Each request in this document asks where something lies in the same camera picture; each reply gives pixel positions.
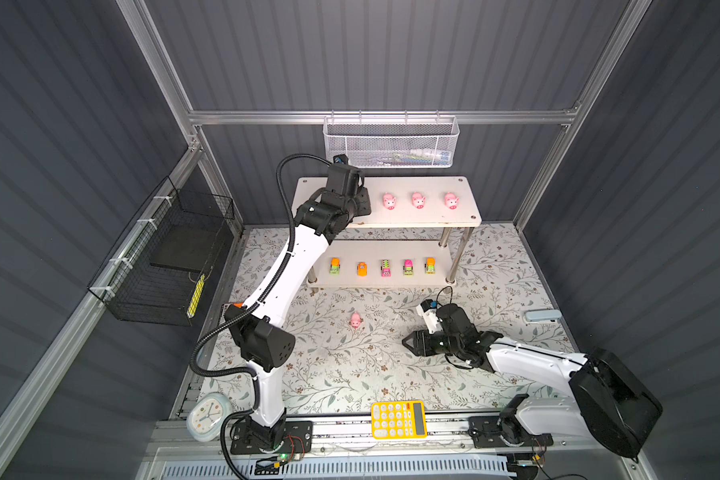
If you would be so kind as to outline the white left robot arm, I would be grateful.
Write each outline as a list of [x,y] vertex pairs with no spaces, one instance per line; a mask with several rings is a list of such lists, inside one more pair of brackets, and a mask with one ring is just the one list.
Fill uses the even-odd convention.
[[280,447],[285,436],[283,366],[295,347],[284,329],[291,302],[315,262],[357,216],[371,213],[363,172],[338,155],[324,187],[311,194],[289,221],[287,244],[259,287],[243,303],[250,312],[229,328],[246,366],[253,372],[255,406],[245,420],[250,442],[264,451]]

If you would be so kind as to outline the pink green toy truck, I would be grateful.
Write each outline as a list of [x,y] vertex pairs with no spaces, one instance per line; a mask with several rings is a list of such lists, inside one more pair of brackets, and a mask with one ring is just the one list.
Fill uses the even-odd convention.
[[381,261],[381,276],[383,278],[390,277],[392,275],[391,273],[391,264],[388,259],[383,259]]

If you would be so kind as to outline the green orange mixer truck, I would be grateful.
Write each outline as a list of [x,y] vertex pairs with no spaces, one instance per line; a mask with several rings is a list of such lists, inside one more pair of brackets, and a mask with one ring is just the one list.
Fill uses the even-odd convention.
[[330,260],[329,274],[330,275],[339,275],[340,272],[341,272],[341,261],[339,258],[333,257]]

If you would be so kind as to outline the green orange toy truck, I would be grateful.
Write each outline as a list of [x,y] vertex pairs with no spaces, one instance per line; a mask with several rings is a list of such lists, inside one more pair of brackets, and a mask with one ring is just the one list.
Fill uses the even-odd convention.
[[427,257],[425,260],[425,273],[433,275],[436,273],[436,260],[434,257]]

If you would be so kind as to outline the green pink mixer truck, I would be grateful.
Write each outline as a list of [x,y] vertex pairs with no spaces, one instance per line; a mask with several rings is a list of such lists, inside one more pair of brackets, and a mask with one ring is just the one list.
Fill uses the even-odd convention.
[[411,259],[405,259],[403,263],[403,274],[405,276],[412,276],[414,274],[414,264]]

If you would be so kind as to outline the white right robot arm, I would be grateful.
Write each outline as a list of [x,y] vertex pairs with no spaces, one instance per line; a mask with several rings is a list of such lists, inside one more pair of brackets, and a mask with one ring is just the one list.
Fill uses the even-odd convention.
[[501,410],[488,432],[510,447],[574,436],[635,459],[663,413],[660,401],[608,350],[558,352],[480,331],[455,303],[426,299],[416,312],[426,327],[402,340],[414,356],[442,355],[456,359],[459,370],[519,376],[558,392],[540,400],[517,394]]

